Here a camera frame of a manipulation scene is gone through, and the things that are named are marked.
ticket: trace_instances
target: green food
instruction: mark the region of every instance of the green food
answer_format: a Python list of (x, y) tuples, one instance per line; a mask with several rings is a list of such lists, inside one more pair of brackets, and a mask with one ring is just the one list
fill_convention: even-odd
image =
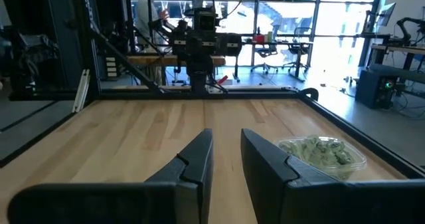
[(289, 155), (294, 155), (307, 164), (338, 179), (346, 178), (335, 175), (326, 167), (339, 167), (354, 163), (354, 158), (345, 149), (344, 142), (332, 138), (321, 140), (318, 136), (309, 136), (302, 140), (281, 141), (278, 146)]

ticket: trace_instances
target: chair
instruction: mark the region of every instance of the chair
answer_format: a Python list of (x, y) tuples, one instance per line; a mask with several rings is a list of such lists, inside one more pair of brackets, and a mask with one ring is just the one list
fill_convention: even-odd
[(309, 66), (301, 63), (301, 57), (303, 55), (309, 54), (309, 47), (305, 47), (305, 46), (300, 44), (301, 35), (303, 35), (304, 33), (308, 32), (308, 31), (311, 31), (310, 27), (297, 27), (297, 28), (295, 28), (294, 38), (292, 39), (293, 44), (288, 45), (289, 46), (288, 50), (291, 52), (291, 54), (297, 56), (297, 60), (293, 61), (293, 62), (289, 62), (287, 64), (284, 64), (282, 66), (282, 69), (289, 66), (290, 67), (289, 72), (291, 72), (292, 68), (296, 68), (297, 66), (300, 66), (300, 67), (304, 67), (304, 69), (305, 69), (304, 72), (308, 71)]
[[(272, 40), (275, 41), (275, 38), (278, 34), (277, 29), (279, 29), (280, 25), (275, 25), (273, 26), (273, 35), (272, 35)], [(258, 53), (262, 58), (266, 58), (269, 57), (271, 55), (277, 55), (278, 54), (278, 48), (276, 45), (268, 45), (268, 48), (266, 48), (264, 45), (262, 48), (255, 48), (255, 52)], [(266, 64), (266, 62), (264, 62), (263, 64), (257, 64), (254, 65), (254, 67), (251, 68), (251, 72), (254, 71), (254, 69), (258, 68), (258, 67), (262, 67), (263, 68), (263, 72), (265, 71), (266, 74), (268, 74), (268, 71), (271, 68), (276, 69), (276, 72), (279, 71), (279, 67), (274, 67), (271, 66), (269, 64)]]

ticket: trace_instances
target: large window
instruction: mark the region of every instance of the large window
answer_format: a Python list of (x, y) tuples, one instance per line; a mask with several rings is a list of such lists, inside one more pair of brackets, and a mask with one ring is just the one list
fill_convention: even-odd
[[(177, 25), (179, 19), (185, 18), (184, 12), (192, 8), (192, 1), (154, 0), (154, 4), (158, 12), (168, 9), (170, 22)], [(374, 0), (241, 0), (240, 4), (239, 1), (215, 0), (218, 16), (225, 18), (217, 27), (218, 32), (252, 36), (259, 29), (262, 34), (271, 31), (275, 39), (289, 42), (294, 37), (298, 41), (311, 39), (312, 53), (303, 56), (304, 63), (310, 57), (312, 67), (359, 64), (365, 40), (356, 39), (355, 35), (363, 30), (366, 11), (373, 8)], [(213, 0), (205, 0), (203, 5), (212, 6)], [(294, 59), (288, 46), (282, 45), (278, 54), (268, 57), (266, 62), (280, 66)], [(234, 57), (226, 60), (230, 66), (236, 61)], [(240, 65), (264, 61), (250, 45), (243, 47), (238, 60)]]

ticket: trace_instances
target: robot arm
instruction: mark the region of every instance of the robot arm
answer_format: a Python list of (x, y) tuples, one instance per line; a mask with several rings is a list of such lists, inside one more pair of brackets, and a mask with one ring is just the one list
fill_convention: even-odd
[(403, 38), (402, 38), (402, 40), (403, 40), (403, 43), (404, 44), (408, 44), (410, 38), (412, 37), (407, 32), (406, 27), (404, 27), (404, 23), (406, 21), (410, 21), (410, 22), (413, 22), (415, 24), (418, 24), (418, 26), (419, 26), (418, 32), (419, 33), (422, 33), (422, 34), (425, 34), (425, 21), (422, 21), (420, 19), (413, 19), (413, 18), (409, 18), (409, 17), (403, 18), (403, 19), (397, 21), (397, 25), (400, 27), (401, 31), (403, 32)]

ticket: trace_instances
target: food container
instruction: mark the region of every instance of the food container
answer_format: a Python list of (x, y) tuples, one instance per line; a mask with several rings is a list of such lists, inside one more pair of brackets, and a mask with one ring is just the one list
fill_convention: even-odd
[(346, 181), (365, 168), (366, 157), (350, 143), (331, 137), (298, 137), (275, 142), (279, 148), (324, 173)]

